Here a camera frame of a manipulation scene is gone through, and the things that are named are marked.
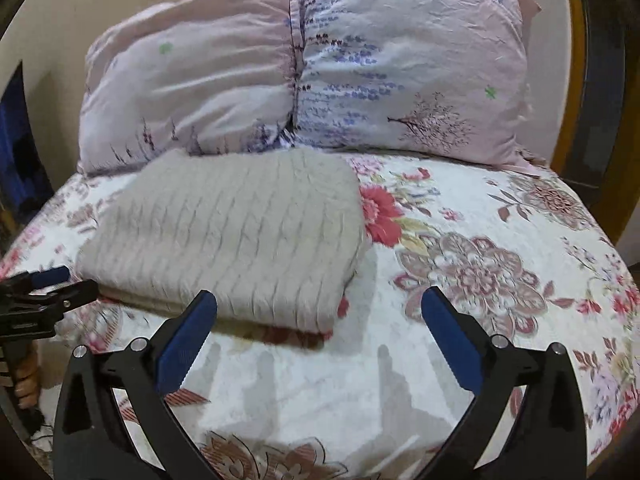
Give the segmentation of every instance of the gray knitted blanket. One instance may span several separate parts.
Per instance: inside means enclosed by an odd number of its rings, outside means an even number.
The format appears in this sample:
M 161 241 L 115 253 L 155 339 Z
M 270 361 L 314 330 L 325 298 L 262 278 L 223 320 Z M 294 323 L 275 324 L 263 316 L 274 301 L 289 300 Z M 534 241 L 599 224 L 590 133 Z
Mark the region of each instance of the gray knitted blanket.
M 338 156 L 175 150 L 118 197 L 76 272 L 165 315 L 205 289 L 221 317 L 327 333 L 364 233 L 358 179 Z

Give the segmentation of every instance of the bedspread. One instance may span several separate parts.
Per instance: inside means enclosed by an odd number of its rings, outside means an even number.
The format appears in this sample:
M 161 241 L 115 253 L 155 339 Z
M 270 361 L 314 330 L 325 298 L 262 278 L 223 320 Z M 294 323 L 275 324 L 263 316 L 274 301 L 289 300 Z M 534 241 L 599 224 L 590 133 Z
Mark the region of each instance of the bedspread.
M 438 285 L 489 334 L 570 350 L 590 461 L 638 405 L 640 294 L 615 248 L 555 174 L 535 179 L 439 158 L 343 155 L 360 179 L 372 247 L 323 336 L 219 322 L 182 389 L 167 398 L 225 480 L 411 478 L 458 423 L 461 390 L 420 318 Z M 134 175 L 78 174 L 5 256 L 0 276 L 73 265 Z M 41 408 L 53 424 L 71 349 L 123 348 L 163 318 L 107 299 L 69 313 L 40 342 Z M 123 392 L 141 455 L 158 464 Z M 483 461 L 497 456 L 510 406 Z M 37 445 L 50 449 L 44 427 Z

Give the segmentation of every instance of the blue object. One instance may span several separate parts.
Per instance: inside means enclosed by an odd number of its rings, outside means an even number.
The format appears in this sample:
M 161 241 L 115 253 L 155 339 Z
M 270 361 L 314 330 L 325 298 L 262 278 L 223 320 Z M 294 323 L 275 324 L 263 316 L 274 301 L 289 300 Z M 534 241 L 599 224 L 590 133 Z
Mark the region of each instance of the blue object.
M 53 196 L 31 134 L 22 63 L 0 100 L 0 187 L 4 208 L 22 224 L 27 224 Z
M 31 283 L 33 290 L 40 290 L 51 285 L 57 285 L 59 283 L 68 282 L 71 274 L 66 267 L 55 267 L 49 270 L 43 270 L 42 272 L 34 272 L 31 275 Z
M 437 293 L 429 288 L 422 295 L 422 318 L 429 327 L 461 388 L 476 396 L 482 389 L 482 358 L 466 337 L 456 318 Z
M 188 315 L 156 363 L 156 391 L 161 396 L 180 389 L 191 365 L 216 322 L 216 297 L 201 290 L 188 306 Z

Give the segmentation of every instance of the floral pillowcase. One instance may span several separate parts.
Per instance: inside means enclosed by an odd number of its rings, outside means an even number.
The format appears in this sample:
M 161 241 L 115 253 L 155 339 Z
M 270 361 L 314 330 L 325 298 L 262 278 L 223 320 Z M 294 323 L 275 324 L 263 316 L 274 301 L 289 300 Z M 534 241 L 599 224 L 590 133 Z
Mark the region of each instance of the floral pillowcase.
M 518 0 L 304 0 L 296 136 L 535 173 Z

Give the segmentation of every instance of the black clamp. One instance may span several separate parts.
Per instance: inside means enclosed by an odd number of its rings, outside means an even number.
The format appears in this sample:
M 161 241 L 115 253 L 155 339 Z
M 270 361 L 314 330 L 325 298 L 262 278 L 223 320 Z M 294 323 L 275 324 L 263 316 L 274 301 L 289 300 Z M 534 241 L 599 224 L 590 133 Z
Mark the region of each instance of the black clamp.
M 202 291 L 154 336 L 126 349 L 93 354 L 78 346 L 63 381 L 53 437 L 61 480 L 222 480 L 194 446 L 163 397 L 180 388 L 216 320 Z M 166 469 L 144 462 L 124 425 L 112 388 L 127 391 L 140 426 Z
M 18 406 L 15 370 L 31 351 L 31 341 L 55 336 L 55 324 L 65 312 L 98 297 L 98 285 L 93 280 L 63 286 L 48 294 L 32 294 L 34 290 L 68 282 L 69 278 L 69 269 L 56 267 L 22 272 L 0 282 L 0 386 L 5 387 L 11 404 L 3 408 L 12 410 L 14 420 L 17 417 L 29 436 L 40 429 L 44 417 L 37 408 L 22 410 Z
M 514 347 L 489 337 L 459 314 L 436 287 L 422 297 L 422 315 L 461 387 L 476 394 L 464 417 L 419 480 L 583 480 L 586 428 L 566 349 Z M 202 291 L 178 318 L 150 339 L 119 352 L 74 350 L 54 429 L 54 474 L 60 480 L 221 480 L 162 400 L 177 390 L 216 318 L 216 301 Z M 476 468 L 512 390 L 527 385 L 500 456 Z M 124 388 L 161 470 L 140 459 L 112 388 Z

